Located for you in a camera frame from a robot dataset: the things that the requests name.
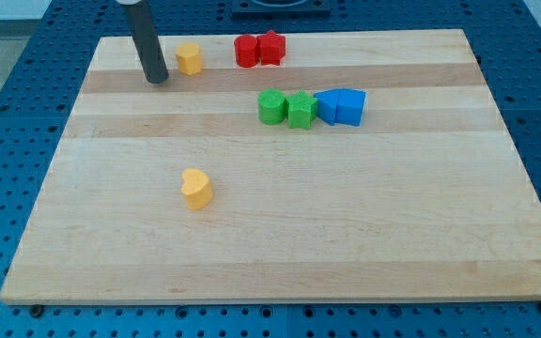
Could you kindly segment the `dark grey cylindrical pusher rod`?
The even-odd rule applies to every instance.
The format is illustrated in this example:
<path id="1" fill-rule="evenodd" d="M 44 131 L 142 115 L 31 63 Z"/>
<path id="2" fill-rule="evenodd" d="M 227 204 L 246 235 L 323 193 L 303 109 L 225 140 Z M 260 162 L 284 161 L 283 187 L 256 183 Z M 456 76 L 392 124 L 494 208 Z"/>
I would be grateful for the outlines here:
<path id="1" fill-rule="evenodd" d="M 146 80 L 155 85 L 164 83 L 169 77 L 169 72 L 149 2 L 147 0 L 116 1 L 124 11 Z"/>

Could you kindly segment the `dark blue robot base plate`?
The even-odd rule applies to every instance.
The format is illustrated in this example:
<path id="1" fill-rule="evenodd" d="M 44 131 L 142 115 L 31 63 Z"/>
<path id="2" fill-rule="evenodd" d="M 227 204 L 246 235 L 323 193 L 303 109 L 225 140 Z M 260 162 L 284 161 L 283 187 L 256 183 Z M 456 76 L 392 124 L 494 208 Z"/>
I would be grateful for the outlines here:
<path id="1" fill-rule="evenodd" d="M 331 0 L 233 0 L 231 16 L 286 16 L 291 14 L 330 14 Z"/>

